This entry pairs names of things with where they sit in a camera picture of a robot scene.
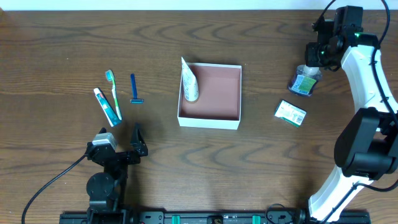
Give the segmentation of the purple soap pump bottle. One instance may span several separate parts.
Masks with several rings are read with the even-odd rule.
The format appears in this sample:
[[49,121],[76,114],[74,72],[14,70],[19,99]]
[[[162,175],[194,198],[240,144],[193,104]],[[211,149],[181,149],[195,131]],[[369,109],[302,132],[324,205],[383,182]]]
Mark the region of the purple soap pump bottle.
[[287,88],[296,95],[311,96],[321,79],[322,73],[319,67],[299,65]]

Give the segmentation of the white lotion tube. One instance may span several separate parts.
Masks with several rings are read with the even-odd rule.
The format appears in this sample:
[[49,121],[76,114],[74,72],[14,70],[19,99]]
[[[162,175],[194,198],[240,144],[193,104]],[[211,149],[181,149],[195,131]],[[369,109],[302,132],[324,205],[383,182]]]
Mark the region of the white lotion tube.
[[193,74],[183,57],[181,58],[181,64],[184,98],[188,102],[196,102],[196,100],[199,98],[197,78]]

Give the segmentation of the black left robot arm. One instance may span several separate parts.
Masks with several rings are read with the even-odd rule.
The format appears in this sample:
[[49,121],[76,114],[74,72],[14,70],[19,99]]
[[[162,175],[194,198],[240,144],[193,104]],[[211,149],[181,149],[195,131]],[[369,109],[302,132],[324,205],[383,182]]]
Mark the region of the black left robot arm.
[[118,142],[111,133],[101,129],[88,143],[85,156],[104,168],[90,177],[86,185],[90,209],[96,212],[115,212],[121,208],[128,178],[128,166],[141,162],[148,155],[147,145],[141,135],[141,126],[134,126],[129,151],[116,152]]

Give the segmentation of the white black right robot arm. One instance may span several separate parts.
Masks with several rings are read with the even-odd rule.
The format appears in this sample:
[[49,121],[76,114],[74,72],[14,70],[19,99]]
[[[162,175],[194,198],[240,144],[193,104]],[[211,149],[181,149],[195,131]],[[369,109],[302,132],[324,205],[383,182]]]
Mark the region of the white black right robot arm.
[[339,7],[332,20],[323,15],[312,25],[317,41],[306,46],[305,63],[345,72],[355,114],[334,148],[335,166],[308,200],[312,223],[333,223],[363,188],[397,169],[397,102],[381,64],[382,38],[362,27],[363,8]]

